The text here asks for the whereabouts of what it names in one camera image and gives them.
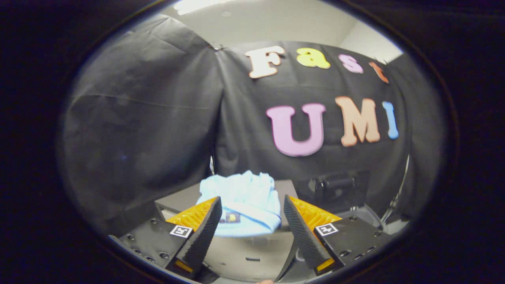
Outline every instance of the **blue letter i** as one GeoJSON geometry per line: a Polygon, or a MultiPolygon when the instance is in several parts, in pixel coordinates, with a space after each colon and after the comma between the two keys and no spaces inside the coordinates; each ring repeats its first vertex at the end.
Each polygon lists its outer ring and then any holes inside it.
{"type": "Polygon", "coordinates": [[[391,139],[396,139],[398,138],[398,129],[396,129],[393,104],[390,102],[382,102],[382,107],[386,110],[387,121],[389,123],[389,131],[387,132],[387,135],[389,135],[389,138],[391,139]]]}

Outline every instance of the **white wall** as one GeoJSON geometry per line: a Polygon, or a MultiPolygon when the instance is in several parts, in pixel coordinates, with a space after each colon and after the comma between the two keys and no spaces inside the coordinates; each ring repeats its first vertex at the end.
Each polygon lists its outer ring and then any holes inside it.
{"type": "Polygon", "coordinates": [[[386,63],[402,55],[403,52],[379,32],[358,21],[349,34],[338,45],[386,63]]]}
{"type": "Polygon", "coordinates": [[[353,16],[319,0],[238,0],[176,18],[213,45],[293,40],[338,46],[356,24],[353,16]]]}

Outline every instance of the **towel label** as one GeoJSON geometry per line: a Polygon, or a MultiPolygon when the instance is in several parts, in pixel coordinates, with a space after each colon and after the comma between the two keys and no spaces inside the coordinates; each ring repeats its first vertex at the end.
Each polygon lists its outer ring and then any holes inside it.
{"type": "Polygon", "coordinates": [[[219,220],[220,223],[240,223],[240,214],[226,213],[225,219],[219,220]]]}

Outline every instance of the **folded cloth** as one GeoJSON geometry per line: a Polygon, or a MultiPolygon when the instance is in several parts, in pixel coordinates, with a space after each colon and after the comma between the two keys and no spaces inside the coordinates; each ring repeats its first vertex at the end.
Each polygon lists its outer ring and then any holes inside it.
{"type": "Polygon", "coordinates": [[[213,175],[201,181],[200,193],[197,204],[221,197],[223,214],[216,236],[241,238],[269,234],[281,224],[279,196],[274,179],[266,173],[213,175]]]}

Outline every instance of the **letter u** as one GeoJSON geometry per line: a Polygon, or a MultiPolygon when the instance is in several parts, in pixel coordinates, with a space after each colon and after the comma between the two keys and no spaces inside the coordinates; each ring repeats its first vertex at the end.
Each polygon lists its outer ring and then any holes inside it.
{"type": "Polygon", "coordinates": [[[267,116],[272,119],[272,133],[275,147],[283,154],[300,157],[317,152],[323,145],[323,113],[326,108],[322,104],[306,104],[301,110],[309,116],[310,136],[299,142],[293,139],[291,117],[295,109],[290,106],[269,108],[267,116]]]}

